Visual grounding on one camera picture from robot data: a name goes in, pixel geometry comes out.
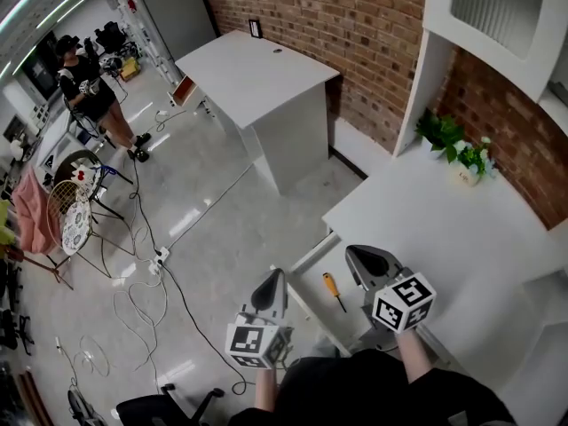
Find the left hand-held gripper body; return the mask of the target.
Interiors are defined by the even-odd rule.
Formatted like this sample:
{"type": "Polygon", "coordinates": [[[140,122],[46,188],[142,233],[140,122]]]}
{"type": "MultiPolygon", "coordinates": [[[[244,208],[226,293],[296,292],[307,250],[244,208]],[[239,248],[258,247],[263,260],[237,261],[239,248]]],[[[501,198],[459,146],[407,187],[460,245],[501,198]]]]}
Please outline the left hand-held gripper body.
{"type": "Polygon", "coordinates": [[[275,369],[291,343],[293,328],[277,312],[258,312],[244,304],[227,325],[225,353],[243,368],[275,369]]]}

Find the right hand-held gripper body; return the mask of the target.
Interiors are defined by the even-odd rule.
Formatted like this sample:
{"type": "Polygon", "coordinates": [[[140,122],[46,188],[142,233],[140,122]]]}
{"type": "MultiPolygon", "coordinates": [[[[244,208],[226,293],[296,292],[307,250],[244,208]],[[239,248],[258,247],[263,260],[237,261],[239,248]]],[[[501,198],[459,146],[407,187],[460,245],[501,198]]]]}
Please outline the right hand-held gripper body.
{"type": "Polygon", "coordinates": [[[375,292],[371,317],[397,334],[417,327],[430,313],[437,292],[421,272],[375,292]]]}

